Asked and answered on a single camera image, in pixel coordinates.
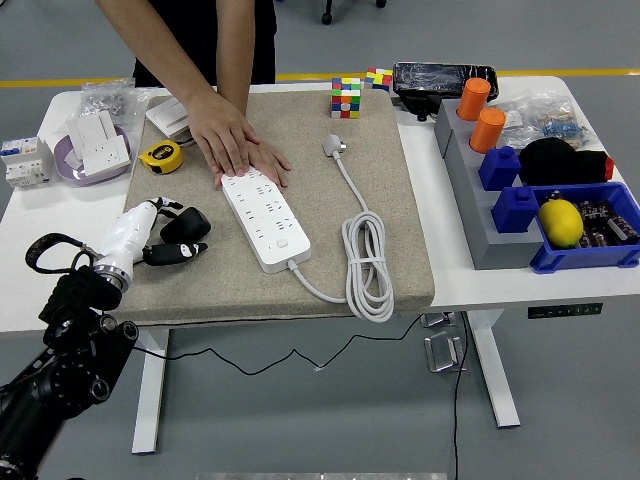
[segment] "power strip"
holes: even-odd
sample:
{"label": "power strip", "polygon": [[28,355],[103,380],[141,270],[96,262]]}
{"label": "power strip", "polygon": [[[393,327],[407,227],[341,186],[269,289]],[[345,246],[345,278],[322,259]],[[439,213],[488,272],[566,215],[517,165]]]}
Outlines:
{"label": "power strip", "polygon": [[222,190],[266,273],[311,258],[311,242],[280,190],[251,167],[243,177],[223,175]]}

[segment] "purple bowl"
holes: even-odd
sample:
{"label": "purple bowl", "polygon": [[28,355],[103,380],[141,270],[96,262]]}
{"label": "purple bowl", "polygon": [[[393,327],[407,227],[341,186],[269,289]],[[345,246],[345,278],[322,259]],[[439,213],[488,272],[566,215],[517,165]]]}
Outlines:
{"label": "purple bowl", "polygon": [[[127,146],[127,153],[131,156],[131,147],[129,146],[129,139],[127,138],[127,134],[124,133],[124,130],[118,126],[115,127],[116,134],[122,135],[124,137],[124,143]],[[97,173],[95,175],[91,175],[87,177],[84,174],[84,167],[81,166],[79,170],[71,168],[67,162],[64,161],[68,155],[75,155],[73,150],[73,144],[71,143],[71,138],[69,135],[60,140],[56,147],[53,150],[53,156],[56,162],[56,169],[60,176],[68,182],[73,183],[79,187],[85,187],[87,185],[93,185],[94,183],[104,182],[105,180],[109,180],[110,178],[117,177],[121,173],[123,173],[129,165],[125,165],[121,168],[116,168],[115,170],[110,170],[108,172]]]}

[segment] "black case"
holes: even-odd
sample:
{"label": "black case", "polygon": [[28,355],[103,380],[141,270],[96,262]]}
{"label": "black case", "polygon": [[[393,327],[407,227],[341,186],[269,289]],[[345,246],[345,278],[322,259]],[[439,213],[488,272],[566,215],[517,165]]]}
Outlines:
{"label": "black case", "polygon": [[398,62],[393,66],[393,91],[418,120],[438,113],[443,98],[460,98],[467,80],[484,78],[491,85],[487,101],[498,98],[493,67],[448,63]]}
{"label": "black case", "polygon": [[164,243],[197,243],[210,230],[202,212],[189,207],[160,230],[160,238]]}

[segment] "yellow floor line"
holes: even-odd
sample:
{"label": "yellow floor line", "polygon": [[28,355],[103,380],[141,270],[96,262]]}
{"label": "yellow floor line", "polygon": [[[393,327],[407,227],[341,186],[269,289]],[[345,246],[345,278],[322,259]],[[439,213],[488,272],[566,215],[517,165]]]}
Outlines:
{"label": "yellow floor line", "polygon": [[[554,76],[554,77],[600,77],[640,75],[640,68],[592,68],[564,70],[498,70],[499,77]],[[276,76],[278,82],[326,81],[334,77],[361,77],[365,72],[339,73],[281,73]],[[0,80],[0,88],[46,88],[79,87],[83,83],[102,83],[116,78],[61,78],[48,80]]]}

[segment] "lemon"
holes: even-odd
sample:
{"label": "lemon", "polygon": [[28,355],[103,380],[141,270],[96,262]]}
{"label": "lemon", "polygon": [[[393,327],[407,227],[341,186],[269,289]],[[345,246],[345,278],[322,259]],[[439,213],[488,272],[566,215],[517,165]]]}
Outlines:
{"label": "lemon", "polygon": [[572,247],[582,236],[582,217],[571,202],[549,200],[540,207],[538,218],[549,242],[558,247]]}

